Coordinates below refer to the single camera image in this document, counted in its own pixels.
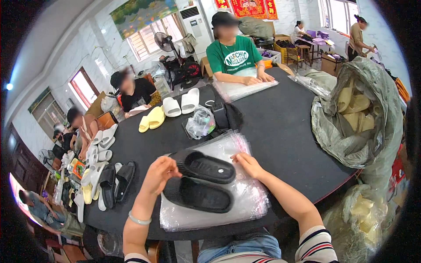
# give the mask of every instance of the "wooden door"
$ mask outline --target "wooden door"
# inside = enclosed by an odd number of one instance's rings
[[[31,153],[12,124],[6,139],[10,153],[10,172],[23,188],[39,193],[48,175],[48,169]]]

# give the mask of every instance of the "red poster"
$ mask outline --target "red poster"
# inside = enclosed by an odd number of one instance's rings
[[[278,13],[276,12],[275,1],[274,0],[265,0],[267,13],[269,15],[268,19],[278,19]]]
[[[228,0],[215,0],[216,8],[229,8]]]
[[[267,19],[264,0],[231,0],[232,9],[236,17],[252,16]]]

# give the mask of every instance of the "striped sleeve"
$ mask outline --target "striped sleeve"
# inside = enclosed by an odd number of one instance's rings
[[[124,263],[151,263],[149,259],[139,253],[129,253],[124,257]]]
[[[324,226],[315,226],[307,230],[300,238],[295,253],[296,262],[338,262],[331,244],[332,238]]]

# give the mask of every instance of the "air conditioner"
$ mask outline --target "air conditioner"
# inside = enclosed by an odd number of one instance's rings
[[[206,48],[212,43],[206,27],[206,21],[200,12],[200,9],[195,5],[180,11],[187,33],[192,34],[196,38],[197,45],[194,48],[199,59],[198,61],[206,56]]]

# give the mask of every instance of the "bracelet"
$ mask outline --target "bracelet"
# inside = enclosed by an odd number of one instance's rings
[[[129,211],[129,217],[133,222],[135,222],[136,224],[139,224],[141,226],[147,226],[152,222],[152,218],[149,218],[146,221],[142,221],[142,220],[139,220],[139,219],[135,218],[134,216],[131,215],[131,210]]]

